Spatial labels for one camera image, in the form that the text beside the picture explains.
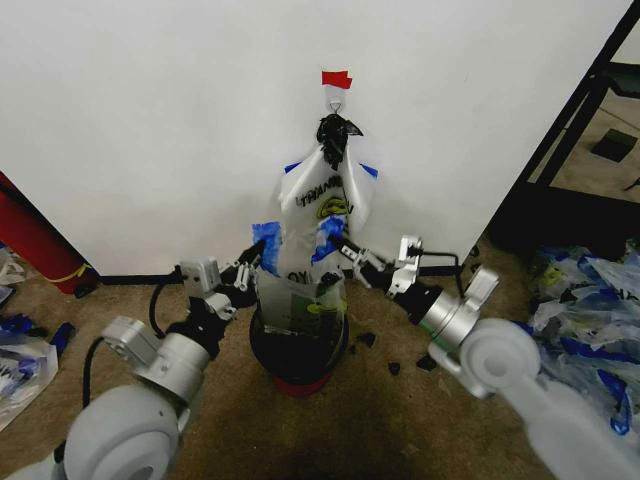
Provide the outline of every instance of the brown carpet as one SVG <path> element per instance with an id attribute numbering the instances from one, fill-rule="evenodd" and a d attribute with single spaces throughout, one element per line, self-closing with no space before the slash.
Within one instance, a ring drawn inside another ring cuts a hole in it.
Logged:
<path id="1" fill-rule="evenodd" d="M 480 252 L 467 264 L 482 261 L 502 280 L 485 315 L 526 320 L 524 266 L 486 240 Z M 453 288 L 451 281 L 446 284 Z M 44 458 L 62 441 L 80 411 L 87 347 L 116 315 L 146 322 L 152 288 L 101 286 L 76 300 L 41 278 L 19 285 L 5 314 L 28 314 L 51 330 L 69 321 L 78 331 L 52 384 L 0 433 L 0 478 Z M 441 369 L 418 369 L 427 334 L 382 293 L 355 282 L 347 292 L 352 339 L 371 331 L 377 341 L 371 349 L 358 344 L 355 354 L 347 352 L 324 389 L 304 399 L 275 389 L 249 346 L 253 309 L 240 313 L 207 370 L 202 408 L 171 479 L 552 478 L 502 399 L 478 401 Z M 158 302 L 159 322 L 181 319 L 184 308 L 182 287 L 166 288 Z M 396 377 L 387 368 L 392 361 L 401 364 Z M 133 381 L 125 363 L 101 346 L 94 396 Z"/>

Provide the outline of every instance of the printed logo on bag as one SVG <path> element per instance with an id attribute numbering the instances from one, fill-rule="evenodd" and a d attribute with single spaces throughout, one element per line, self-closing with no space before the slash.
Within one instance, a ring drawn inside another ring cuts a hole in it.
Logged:
<path id="1" fill-rule="evenodd" d="M 320 195 L 324 194 L 328 189 L 335 187 L 342 187 L 342 178 L 339 175 L 329 177 L 323 184 L 312 188 L 301 197 L 296 197 L 296 205 L 299 207 L 306 207 L 311 202 L 316 201 Z"/>
<path id="2" fill-rule="evenodd" d="M 351 212 L 353 212 L 353 205 L 349 205 L 344 198 L 331 197 L 318 208 L 316 217 L 323 219 L 330 215 L 346 215 Z"/>

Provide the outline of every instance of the metal hook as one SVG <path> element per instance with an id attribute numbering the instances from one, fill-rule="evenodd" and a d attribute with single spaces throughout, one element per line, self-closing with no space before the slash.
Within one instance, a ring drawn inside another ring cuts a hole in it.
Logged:
<path id="1" fill-rule="evenodd" d="M 333 113 L 337 115 L 342 108 L 342 102 L 339 99 L 334 98 L 329 102 L 329 106 L 331 107 L 331 110 L 333 110 Z"/>

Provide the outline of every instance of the red trash can base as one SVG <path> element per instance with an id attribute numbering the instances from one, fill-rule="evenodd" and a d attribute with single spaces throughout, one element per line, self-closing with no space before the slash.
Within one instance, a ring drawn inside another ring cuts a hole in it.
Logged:
<path id="1" fill-rule="evenodd" d="M 320 390 L 324 384 L 327 383 L 329 378 L 331 378 L 331 374 L 327 373 L 315 383 L 310 383 L 308 385 L 292 385 L 279 377 L 273 377 L 273 383 L 276 384 L 276 388 L 278 390 L 290 397 L 308 397 Z"/>

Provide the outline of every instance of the metal bracket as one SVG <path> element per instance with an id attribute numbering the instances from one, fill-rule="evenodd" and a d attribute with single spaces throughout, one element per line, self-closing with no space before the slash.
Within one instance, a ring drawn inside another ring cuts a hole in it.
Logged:
<path id="1" fill-rule="evenodd" d="M 205 299 L 209 312 L 215 313 L 220 320 L 230 322 L 236 314 L 236 309 L 231 305 L 229 297 L 223 293 L 214 293 Z"/>
<path id="2" fill-rule="evenodd" d="M 182 261 L 180 271 L 189 297 L 205 299 L 221 283 L 215 257 Z"/>
<path id="3" fill-rule="evenodd" d="M 353 276 L 358 281 L 360 281 L 365 287 L 371 288 L 371 284 L 367 281 L 366 278 L 360 273 L 363 265 L 369 263 L 373 268 L 375 268 L 379 272 L 384 271 L 384 263 L 376 257 L 369 250 L 361 250 L 360 253 L 356 254 L 355 259 L 353 260 Z"/>
<path id="4" fill-rule="evenodd" d="M 105 343 L 133 368 L 148 367 L 162 341 L 140 320 L 118 316 L 102 331 Z"/>
<path id="5" fill-rule="evenodd" d="M 498 274 L 488 268 L 479 268 L 464 292 L 464 303 L 473 310 L 479 310 L 500 283 Z"/>
<path id="6" fill-rule="evenodd" d="M 411 255 L 411 249 L 422 249 L 422 239 L 420 237 L 404 235 L 400 240 L 400 253 L 398 262 L 400 268 L 397 269 L 391 280 L 391 286 L 387 291 L 387 297 L 394 298 L 398 293 L 404 293 L 416 282 L 420 269 L 420 255 Z"/>
<path id="7" fill-rule="evenodd" d="M 236 274 L 236 281 L 233 286 L 241 292 L 246 292 L 249 288 L 249 276 L 251 274 L 251 267 L 247 262 L 238 266 L 238 273 Z"/>

